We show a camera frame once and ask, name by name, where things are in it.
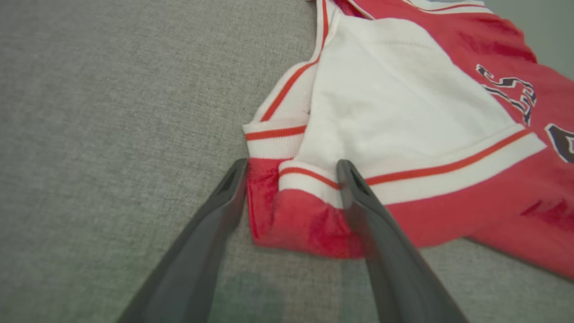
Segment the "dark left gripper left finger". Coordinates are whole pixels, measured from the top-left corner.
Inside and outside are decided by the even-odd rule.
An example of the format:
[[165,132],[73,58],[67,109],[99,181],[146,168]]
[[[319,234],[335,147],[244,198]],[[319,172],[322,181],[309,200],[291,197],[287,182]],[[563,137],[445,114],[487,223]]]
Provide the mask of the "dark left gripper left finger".
[[120,323],[206,323],[228,237],[243,214],[248,160],[238,159],[127,305]]

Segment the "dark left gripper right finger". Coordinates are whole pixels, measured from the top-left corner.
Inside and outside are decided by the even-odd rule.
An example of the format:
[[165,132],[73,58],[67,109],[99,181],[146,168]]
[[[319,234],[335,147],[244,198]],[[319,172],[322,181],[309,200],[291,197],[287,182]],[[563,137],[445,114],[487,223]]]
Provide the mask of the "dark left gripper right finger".
[[343,213],[361,240],[381,323],[466,323],[393,215],[349,160],[337,163]]

